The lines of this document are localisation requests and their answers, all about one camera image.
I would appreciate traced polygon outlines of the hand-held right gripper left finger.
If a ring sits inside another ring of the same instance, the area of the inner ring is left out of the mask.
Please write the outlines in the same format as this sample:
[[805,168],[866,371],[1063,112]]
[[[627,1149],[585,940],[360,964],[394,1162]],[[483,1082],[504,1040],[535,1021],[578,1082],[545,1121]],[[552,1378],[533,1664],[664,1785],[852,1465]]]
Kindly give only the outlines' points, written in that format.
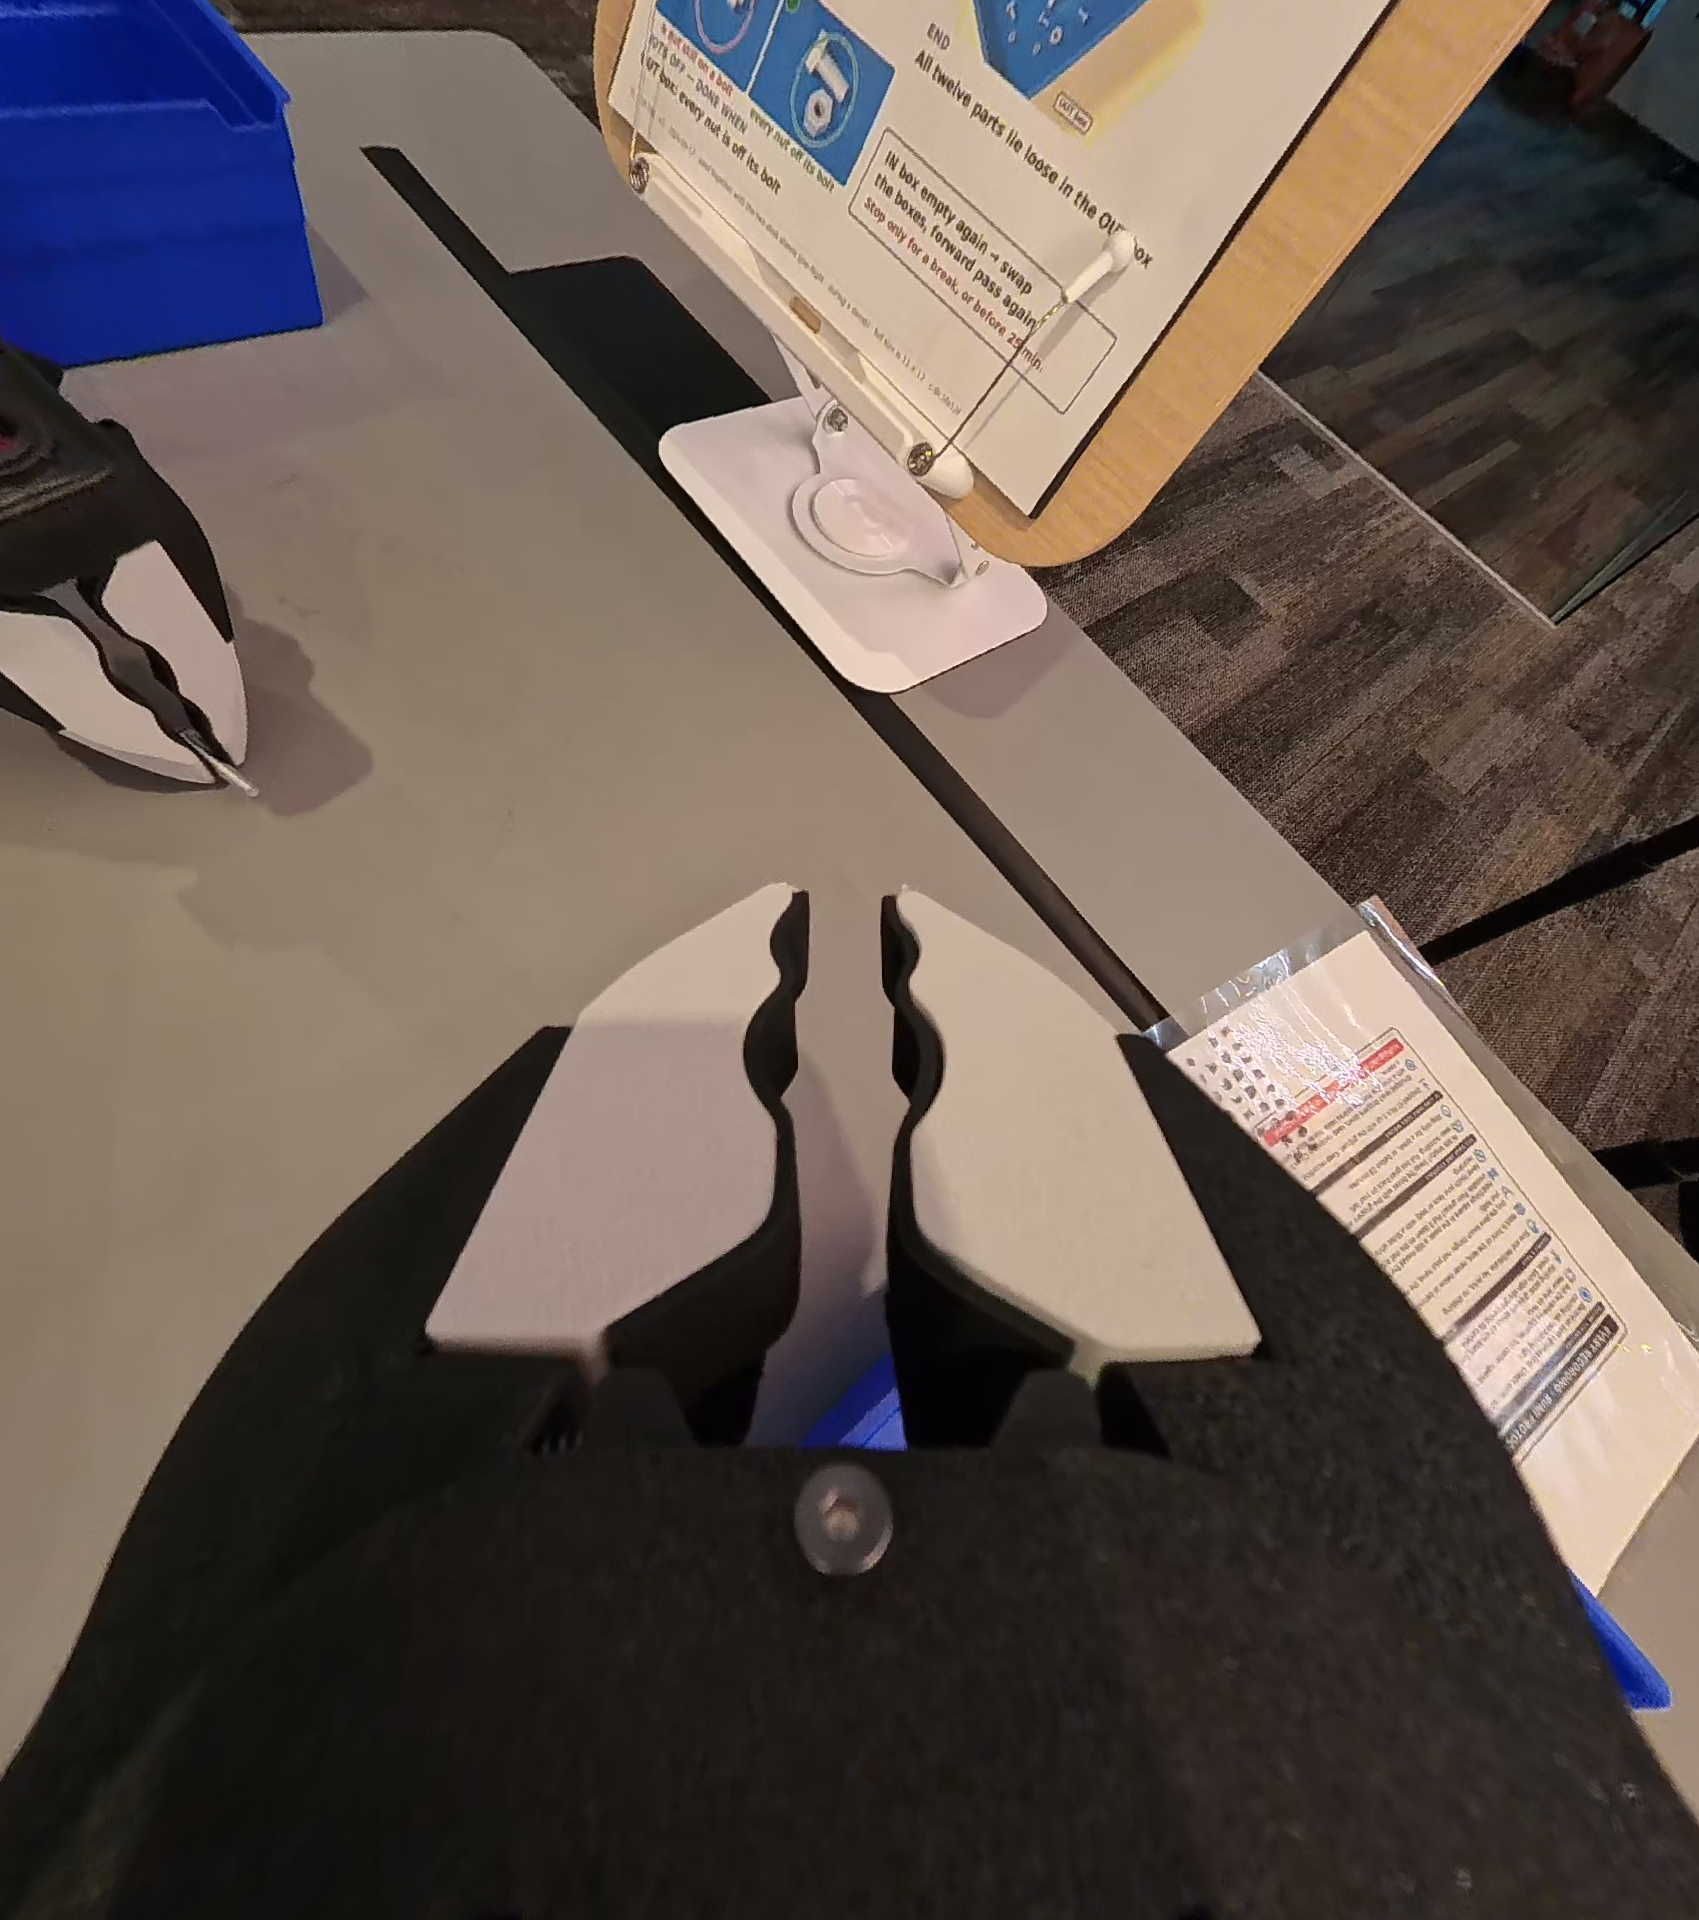
[[757,885],[627,964],[559,1040],[428,1341],[592,1378],[757,1364],[796,1304],[796,993],[796,885]]

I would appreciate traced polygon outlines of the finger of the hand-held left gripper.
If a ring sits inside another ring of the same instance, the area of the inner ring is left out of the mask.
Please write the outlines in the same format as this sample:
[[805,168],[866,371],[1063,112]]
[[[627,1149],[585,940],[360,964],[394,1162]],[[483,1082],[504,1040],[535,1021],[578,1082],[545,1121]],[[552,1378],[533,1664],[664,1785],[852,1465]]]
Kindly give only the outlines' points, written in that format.
[[173,782],[213,782],[184,745],[198,716],[173,681],[104,626],[92,592],[0,604],[0,693],[54,736]]
[[198,736],[219,768],[249,756],[249,684],[244,655],[219,639],[213,609],[186,592],[160,545],[137,545],[117,554],[103,585],[103,609],[118,639],[137,639],[198,716]]

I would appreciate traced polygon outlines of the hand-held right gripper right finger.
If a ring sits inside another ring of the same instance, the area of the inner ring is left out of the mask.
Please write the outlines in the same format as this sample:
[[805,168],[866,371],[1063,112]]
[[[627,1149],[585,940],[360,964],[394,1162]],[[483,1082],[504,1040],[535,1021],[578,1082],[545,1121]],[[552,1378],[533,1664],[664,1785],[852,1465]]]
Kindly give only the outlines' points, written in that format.
[[956,1351],[1098,1378],[1263,1341],[1123,1024],[1022,946],[877,901],[895,1082],[889,1308]]

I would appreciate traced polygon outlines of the blue plastic bin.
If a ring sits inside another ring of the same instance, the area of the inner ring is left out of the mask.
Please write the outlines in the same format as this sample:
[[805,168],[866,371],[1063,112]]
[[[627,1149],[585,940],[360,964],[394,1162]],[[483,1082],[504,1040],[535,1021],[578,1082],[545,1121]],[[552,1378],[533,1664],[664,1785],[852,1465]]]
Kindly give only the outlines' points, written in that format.
[[[861,1369],[796,1435],[796,1449],[907,1449],[907,1412],[895,1354]],[[1633,1644],[1633,1630],[1599,1601],[1584,1578],[1573,1578],[1584,1626],[1599,1630],[1605,1671],[1617,1676],[1633,1712],[1675,1712],[1667,1671]]]
[[0,334],[63,371],[324,331],[290,91],[210,0],[0,0]]

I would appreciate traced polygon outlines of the laminated instruction sheet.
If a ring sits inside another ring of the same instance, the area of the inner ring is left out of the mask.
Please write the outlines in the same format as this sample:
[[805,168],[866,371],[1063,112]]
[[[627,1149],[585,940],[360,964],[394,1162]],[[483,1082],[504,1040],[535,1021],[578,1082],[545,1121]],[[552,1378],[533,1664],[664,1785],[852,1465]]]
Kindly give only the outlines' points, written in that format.
[[1605,1591],[1699,1449],[1699,1279],[1599,1218],[1580,1144],[1378,901],[1172,1002],[1154,1040],[1406,1289]]

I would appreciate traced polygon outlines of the black easel stand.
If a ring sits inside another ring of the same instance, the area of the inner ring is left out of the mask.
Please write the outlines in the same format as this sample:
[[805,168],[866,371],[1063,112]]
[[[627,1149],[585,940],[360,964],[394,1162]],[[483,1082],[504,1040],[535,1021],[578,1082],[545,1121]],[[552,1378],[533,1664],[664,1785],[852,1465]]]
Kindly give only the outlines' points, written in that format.
[[1446,964],[1456,951],[1479,951],[1479,946],[1490,946],[1490,940],[1505,940],[1516,928],[1539,928],[1539,917],[1549,917],[1563,909],[1584,909],[1584,901],[1605,901],[1605,894],[1617,894],[1633,877],[1653,877],[1661,865],[1675,865],[1687,852],[1699,852],[1699,811],[1667,824],[1667,833],[1628,839],[1628,848],[1609,848],[1599,860],[1580,860],[1573,871],[1556,871],[1556,877],[1542,877],[1542,885],[1534,885],[1534,894],[1516,894],[1516,901],[1505,901],[1505,909],[1490,909],[1490,914],[1426,940],[1426,957]]

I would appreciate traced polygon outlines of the wooden document board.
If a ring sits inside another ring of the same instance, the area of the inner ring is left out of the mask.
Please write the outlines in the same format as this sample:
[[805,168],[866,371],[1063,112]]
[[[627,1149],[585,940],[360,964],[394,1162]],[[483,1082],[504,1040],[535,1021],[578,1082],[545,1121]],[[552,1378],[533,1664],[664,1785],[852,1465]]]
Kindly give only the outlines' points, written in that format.
[[598,9],[598,130],[627,186],[763,325],[796,397],[833,397],[934,502],[1003,564],[1074,564],[1117,545],[1140,502],[1191,460],[1219,405],[1272,363],[1311,303],[1352,268],[1398,186],[1440,156],[1456,112],[1539,9],[1388,9],[1337,102],[1272,178],[1263,208],[1219,246],[1195,303],[1117,397],[1078,460],[1039,516],[1022,516],[956,449],[911,434],[899,397],[849,346],[739,232],[608,112],[608,69],[629,9]]

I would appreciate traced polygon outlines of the printed instruction paper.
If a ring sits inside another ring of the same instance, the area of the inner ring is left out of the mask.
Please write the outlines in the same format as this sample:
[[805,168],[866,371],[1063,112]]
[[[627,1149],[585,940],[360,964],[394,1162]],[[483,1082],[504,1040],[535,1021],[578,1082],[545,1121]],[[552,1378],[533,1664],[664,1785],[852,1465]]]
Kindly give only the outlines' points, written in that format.
[[1378,0],[660,0],[608,112],[1039,516],[1263,208]]

